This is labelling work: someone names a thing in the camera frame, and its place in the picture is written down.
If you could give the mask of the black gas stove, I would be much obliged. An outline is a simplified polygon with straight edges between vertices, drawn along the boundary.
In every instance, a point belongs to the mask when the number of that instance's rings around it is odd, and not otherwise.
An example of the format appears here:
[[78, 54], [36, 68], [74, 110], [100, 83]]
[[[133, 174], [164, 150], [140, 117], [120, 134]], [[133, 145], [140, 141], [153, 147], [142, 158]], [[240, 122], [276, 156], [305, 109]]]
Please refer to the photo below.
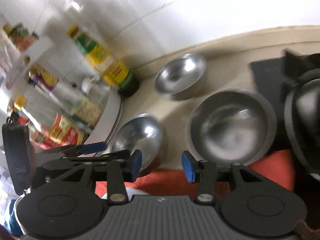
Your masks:
[[319, 229], [319, 54], [285, 50], [249, 64], [258, 92], [277, 117], [273, 150], [289, 149], [296, 171], [294, 192], [307, 205], [306, 222]]

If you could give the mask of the purple label clear bottle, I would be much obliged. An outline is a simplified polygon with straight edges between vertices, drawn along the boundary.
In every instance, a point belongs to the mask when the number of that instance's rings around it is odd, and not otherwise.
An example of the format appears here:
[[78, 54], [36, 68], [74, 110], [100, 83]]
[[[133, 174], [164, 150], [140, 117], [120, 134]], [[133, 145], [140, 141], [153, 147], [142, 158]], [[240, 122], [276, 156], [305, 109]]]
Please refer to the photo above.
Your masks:
[[39, 64], [31, 66], [29, 77], [70, 117], [91, 129], [95, 128], [102, 115], [102, 110], [81, 91], [58, 79]]

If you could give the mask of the white rotating condiment rack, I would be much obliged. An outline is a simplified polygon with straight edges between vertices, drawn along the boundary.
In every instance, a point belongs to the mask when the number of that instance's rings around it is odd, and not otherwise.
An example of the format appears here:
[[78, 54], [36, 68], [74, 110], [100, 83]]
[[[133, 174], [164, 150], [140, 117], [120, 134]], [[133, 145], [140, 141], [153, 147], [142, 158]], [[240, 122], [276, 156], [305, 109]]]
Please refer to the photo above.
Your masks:
[[109, 143], [121, 116], [119, 94], [97, 77], [77, 88], [46, 70], [39, 60], [52, 47], [23, 24], [1, 24], [1, 114], [27, 125], [44, 150]]

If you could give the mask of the steel bowl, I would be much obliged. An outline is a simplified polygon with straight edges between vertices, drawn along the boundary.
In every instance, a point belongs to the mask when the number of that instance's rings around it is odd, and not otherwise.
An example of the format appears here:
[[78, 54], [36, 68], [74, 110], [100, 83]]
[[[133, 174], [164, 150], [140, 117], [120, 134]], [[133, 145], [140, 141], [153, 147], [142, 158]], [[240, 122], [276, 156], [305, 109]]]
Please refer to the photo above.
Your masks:
[[224, 90], [193, 110], [186, 141], [192, 154], [219, 167], [249, 165], [268, 152], [276, 131], [276, 114], [262, 95], [246, 89]]
[[190, 53], [164, 65], [154, 79], [154, 89], [170, 100], [182, 101], [199, 94], [206, 81], [206, 58]]
[[150, 174], [161, 164], [167, 153], [167, 135], [163, 124], [152, 114], [142, 113], [125, 123], [116, 133], [110, 151], [142, 152], [139, 176]]

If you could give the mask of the green yellow label oil bottle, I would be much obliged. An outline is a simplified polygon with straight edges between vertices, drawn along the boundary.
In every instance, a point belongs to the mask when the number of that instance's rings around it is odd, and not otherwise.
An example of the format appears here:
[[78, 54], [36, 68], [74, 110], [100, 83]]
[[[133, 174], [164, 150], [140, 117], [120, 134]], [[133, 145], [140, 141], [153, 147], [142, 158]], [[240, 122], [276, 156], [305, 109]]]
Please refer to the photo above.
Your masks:
[[73, 40], [89, 65], [99, 72], [103, 81], [115, 88], [121, 96], [129, 98], [139, 89], [139, 81], [133, 73], [78, 25], [72, 26], [67, 36]]

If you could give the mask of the floral plate near gripper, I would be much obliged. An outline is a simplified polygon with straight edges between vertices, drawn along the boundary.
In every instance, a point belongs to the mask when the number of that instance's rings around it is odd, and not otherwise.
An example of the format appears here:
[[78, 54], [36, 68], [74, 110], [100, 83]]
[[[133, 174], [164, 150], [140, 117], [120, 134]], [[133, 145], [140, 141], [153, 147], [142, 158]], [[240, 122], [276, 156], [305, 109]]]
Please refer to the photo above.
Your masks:
[[131, 187], [125, 187], [123, 189], [121, 188], [118, 191], [112, 190], [110, 197], [108, 196], [108, 193], [105, 193], [102, 196], [102, 199], [109, 199], [113, 202], [123, 202], [126, 199], [130, 201], [135, 195], [149, 195], [149, 194], [143, 190], [134, 189]]

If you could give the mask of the red cloth mat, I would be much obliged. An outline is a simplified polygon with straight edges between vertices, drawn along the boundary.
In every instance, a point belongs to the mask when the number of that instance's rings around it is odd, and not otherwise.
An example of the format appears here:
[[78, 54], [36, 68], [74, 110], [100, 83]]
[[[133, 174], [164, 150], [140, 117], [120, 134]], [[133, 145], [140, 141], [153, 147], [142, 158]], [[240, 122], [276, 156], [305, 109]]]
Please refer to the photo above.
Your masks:
[[[295, 169], [288, 150], [273, 152], [249, 168], [289, 191], [294, 189]], [[187, 182], [182, 170], [154, 170], [133, 183], [125, 183], [125, 186], [151, 195], [188, 195], [194, 199], [199, 184]]]

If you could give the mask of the yellow cap vinegar bottle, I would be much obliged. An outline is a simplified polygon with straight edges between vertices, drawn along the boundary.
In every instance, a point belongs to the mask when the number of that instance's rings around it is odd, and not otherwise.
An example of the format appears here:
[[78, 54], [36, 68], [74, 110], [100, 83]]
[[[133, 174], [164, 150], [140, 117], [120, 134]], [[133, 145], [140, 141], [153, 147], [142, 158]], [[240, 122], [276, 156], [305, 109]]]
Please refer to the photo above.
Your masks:
[[28, 102], [22, 95], [15, 99], [14, 107], [22, 112], [40, 133], [60, 146], [81, 145], [87, 138], [85, 133], [64, 115]]

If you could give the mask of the steel bowl by wall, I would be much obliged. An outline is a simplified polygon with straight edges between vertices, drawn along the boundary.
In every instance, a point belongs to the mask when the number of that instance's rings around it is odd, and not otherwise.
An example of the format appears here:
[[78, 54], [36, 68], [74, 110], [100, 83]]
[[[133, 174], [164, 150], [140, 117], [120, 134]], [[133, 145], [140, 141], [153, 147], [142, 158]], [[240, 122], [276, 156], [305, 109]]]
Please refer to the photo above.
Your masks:
[[154, 89], [170, 100], [182, 101], [199, 94], [206, 81], [206, 58], [190, 53], [164, 65], [154, 79]]

